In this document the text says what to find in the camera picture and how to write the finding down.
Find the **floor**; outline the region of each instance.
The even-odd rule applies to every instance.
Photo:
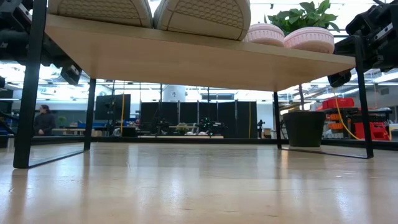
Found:
[[[35,158],[82,144],[36,146]],[[336,151],[362,151],[330,147]],[[0,223],[397,223],[398,152],[97,143],[30,170],[0,149]]]

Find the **person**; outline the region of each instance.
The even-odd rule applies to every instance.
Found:
[[[259,133],[259,138],[261,139],[261,134],[262,134],[262,124],[264,124],[265,122],[263,122],[262,121],[262,119],[260,120],[260,122],[258,122],[257,123],[257,126],[258,126],[258,128],[257,128],[257,131],[258,131],[258,133]]]
[[[55,128],[55,118],[47,105],[40,106],[39,111],[34,122],[35,135],[50,136]]]

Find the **green leaves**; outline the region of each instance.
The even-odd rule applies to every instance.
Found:
[[[317,9],[317,13],[318,14],[323,14],[325,13],[325,11],[330,8],[330,2],[329,0],[324,0],[323,2],[321,2],[321,4],[319,5],[319,8]]]
[[[303,9],[305,9],[305,11],[307,12],[307,14],[309,12],[315,12],[315,4],[313,2],[308,3],[308,2],[301,2],[300,6],[303,7]]]
[[[315,8],[313,2],[301,2],[300,6],[304,10],[291,9],[289,11],[280,11],[275,16],[268,16],[268,20],[271,24],[282,29],[285,35],[304,27],[322,27],[327,29],[329,26],[332,26],[334,30],[340,31],[337,25],[331,22],[335,21],[337,16],[325,13],[330,8],[330,0],[321,2],[319,8]]]

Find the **shoe sole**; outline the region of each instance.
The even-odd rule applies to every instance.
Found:
[[[51,0],[49,13],[152,28],[152,13],[147,0]]]
[[[162,0],[154,28],[243,40],[250,20],[248,0]]]

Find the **black metal table frame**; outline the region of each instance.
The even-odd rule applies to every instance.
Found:
[[[81,151],[71,152],[60,157],[53,157],[47,161],[29,164],[31,140],[34,135],[33,123],[35,115],[35,105],[37,97],[37,88],[39,84],[40,73],[40,59],[42,54],[42,43],[44,38],[45,20],[47,13],[47,0],[35,0],[33,6],[34,14],[32,16],[32,25],[29,36],[29,49],[27,53],[27,64],[24,77],[24,87],[21,99],[20,121],[18,125],[18,132],[16,136],[15,153],[14,153],[14,167],[20,169],[28,169],[49,162],[64,159],[66,157],[74,156],[90,150],[91,145],[91,130],[93,126],[94,115],[94,101],[95,101],[95,85],[96,80],[90,80],[90,89],[88,94],[87,117],[86,117],[86,131],[84,148]],[[366,156],[352,156],[344,154],[334,154],[321,151],[311,151],[304,149],[287,149],[282,147],[282,140],[280,137],[280,121],[279,121],[279,103],[278,94],[274,92],[274,113],[277,133],[277,147],[282,150],[312,152],[319,154],[328,154],[336,156],[348,156],[369,159],[373,157],[373,145],[369,127],[368,104],[366,101],[366,90],[364,81],[364,68],[362,64],[361,41],[356,40],[356,70],[358,73],[359,97],[361,100],[362,117],[364,122],[365,141],[366,141]]]

